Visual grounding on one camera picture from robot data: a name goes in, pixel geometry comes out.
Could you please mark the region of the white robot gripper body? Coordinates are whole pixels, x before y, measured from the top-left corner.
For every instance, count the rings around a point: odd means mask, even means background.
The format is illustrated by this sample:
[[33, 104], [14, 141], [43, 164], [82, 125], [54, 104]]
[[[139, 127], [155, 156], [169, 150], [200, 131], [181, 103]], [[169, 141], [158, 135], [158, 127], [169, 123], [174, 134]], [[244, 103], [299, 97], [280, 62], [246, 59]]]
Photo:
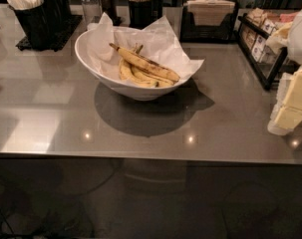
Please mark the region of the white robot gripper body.
[[266, 40], [266, 45], [278, 54], [282, 48], [287, 49], [287, 57], [302, 65], [302, 9], [290, 22], [283, 23]]

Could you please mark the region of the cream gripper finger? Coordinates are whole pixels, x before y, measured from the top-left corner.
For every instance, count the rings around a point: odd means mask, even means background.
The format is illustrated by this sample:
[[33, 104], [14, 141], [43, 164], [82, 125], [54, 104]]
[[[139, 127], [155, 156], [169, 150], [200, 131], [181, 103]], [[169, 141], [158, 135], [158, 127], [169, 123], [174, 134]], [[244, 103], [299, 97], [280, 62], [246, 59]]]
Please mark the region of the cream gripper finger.
[[302, 121], [302, 112], [294, 108], [283, 107], [277, 103], [271, 113], [267, 129], [276, 135], [286, 135]]
[[293, 74], [282, 75], [277, 91], [277, 103], [280, 107], [302, 112], [302, 66]]

